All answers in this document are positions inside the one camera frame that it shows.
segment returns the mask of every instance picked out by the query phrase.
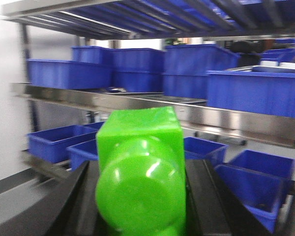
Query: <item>green plastic bottle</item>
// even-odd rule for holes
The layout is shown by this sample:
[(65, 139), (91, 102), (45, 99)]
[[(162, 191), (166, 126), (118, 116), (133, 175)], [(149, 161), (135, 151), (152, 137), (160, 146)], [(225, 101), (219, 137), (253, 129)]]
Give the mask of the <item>green plastic bottle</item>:
[(114, 111), (97, 144), (96, 202), (112, 235), (185, 235), (183, 133), (173, 108)]

